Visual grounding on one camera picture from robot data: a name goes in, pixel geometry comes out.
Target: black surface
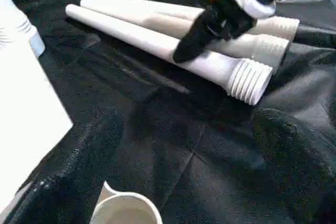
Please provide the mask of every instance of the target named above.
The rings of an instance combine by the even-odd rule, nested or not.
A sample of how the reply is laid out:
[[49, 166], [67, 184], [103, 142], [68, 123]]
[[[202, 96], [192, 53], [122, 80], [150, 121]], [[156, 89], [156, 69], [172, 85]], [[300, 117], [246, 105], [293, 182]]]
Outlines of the black surface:
[[335, 223], [336, 147], [313, 126], [260, 109], [254, 134], [269, 173], [297, 223]]
[[[157, 0], [196, 5], [197, 0]], [[293, 223], [279, 197], [251, 115], [278, 109], [332, 144], [336, 60], [332, 50], [293, 45], [255, 108], [220, 87], [66, 18], [79, 0], [16, 0], [42, 35], [40, 62], [75, 123], [114, 106], [123, 140], [106, 180], [159, 208], [164, 223]], [[325, 1], [281, 4], [279, 13], [333, 29]]]
[[316, 47], [336, 48], [336, 32], [301, 24], [294, 42]]
[[89, 223], [122, 127], [113, 108], [72, 127], [32, 172], [29, 189], [4, 223]]

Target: threaded pipe end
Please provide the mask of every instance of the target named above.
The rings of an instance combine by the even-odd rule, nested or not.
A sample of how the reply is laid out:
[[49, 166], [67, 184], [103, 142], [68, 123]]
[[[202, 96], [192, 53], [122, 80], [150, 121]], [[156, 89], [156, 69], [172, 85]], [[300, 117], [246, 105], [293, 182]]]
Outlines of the threaded pipe end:
[[249, 34], [268, 34], [280, 37], [293, 42], [300, 20], [274, 16], [266, 19], [259, 19], [255, 27], [248, 31]]
[[249, 105], [256, 105], [263, 96], [271, 76], [272, 67], [243, 59], [232, 72], [227, 93]]
[[275, 74], [289, 46], [290, 42], [286, 39], [265, 34], [258, 35], [251, 59], [272, 67]]

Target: white cup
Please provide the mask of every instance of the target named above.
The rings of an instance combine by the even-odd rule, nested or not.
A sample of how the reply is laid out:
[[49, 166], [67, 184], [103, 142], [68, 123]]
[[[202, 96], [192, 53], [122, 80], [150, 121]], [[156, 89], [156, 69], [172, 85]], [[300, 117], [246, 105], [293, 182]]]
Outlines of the white cup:
[[158, 209], [148, 198], [115, 191], [105, 182], [90, 224], [163, 223]]

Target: black and white device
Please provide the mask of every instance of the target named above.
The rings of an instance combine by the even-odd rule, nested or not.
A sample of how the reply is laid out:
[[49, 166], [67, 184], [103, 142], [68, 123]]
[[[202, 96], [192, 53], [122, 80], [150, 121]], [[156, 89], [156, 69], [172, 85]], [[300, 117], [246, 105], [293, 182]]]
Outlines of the black and white device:
[[205, 11], [181, 39], [174, 61], [183, 63], [194, 59], [214, 39], [239, 37], [257, 19], [270, 17], [275, 10], [275, 0], [206, 0]]

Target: black cloth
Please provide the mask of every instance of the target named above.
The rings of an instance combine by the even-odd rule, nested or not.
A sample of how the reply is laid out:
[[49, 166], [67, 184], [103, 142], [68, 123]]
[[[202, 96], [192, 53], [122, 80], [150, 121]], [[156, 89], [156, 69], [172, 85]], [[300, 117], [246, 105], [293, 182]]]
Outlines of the black cloth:
[[[291, 206], [267, 169], [272, 164], [253, 136], [251, 116], [256, 109], [277, 109], [335, 144], [335, 52], [293, 44], [264, 98], [251, 107], [67, 19], [65, 6], [79, 1], [15, 0], [44, 39], [40, 63], [74, 123], [110, 106], [123, 116], [123, 139], [105, 177], [110, 186], [150, 198], [164, 223], [293, 223]], [[278, 7], [279, 15], [327, 29], [336, 28], [335, 13], [328, 1]]]
[[113, 108], [77, 123], [22, 185], [31, 183], [5, 223], [89, 223], [122, 127]]
[[314, 126], [278, 110], [260, 109], [253, 123], [269, 174], [292, 218], [335, 223], [335, 145]]

